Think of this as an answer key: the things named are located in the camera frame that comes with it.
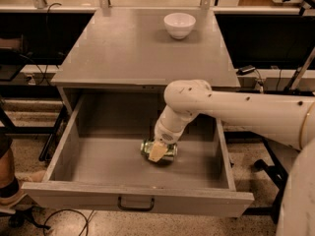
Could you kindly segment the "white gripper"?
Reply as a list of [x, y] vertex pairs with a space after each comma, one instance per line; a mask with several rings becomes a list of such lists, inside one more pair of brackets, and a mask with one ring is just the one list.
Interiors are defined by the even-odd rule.
[[149, 152], [149, 160], [158, 162], [167, 152], [167, 145], [176, 144], [183, 134], [184, 129], [175, 131], [173, 128], [167, 128], [160, 120], [155, 125], [155, 140], [152, 142]]

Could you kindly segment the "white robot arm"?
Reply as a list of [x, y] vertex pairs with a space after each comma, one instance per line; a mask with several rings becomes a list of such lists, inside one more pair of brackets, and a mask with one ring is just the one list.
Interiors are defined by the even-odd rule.
[[157, 162], [185, 127], [205, 114], [295, 148], [276, 236], [315, 236], [315, 98], [215, 91], [203, 80], [174, 81], [155, 126], [149, 160]]

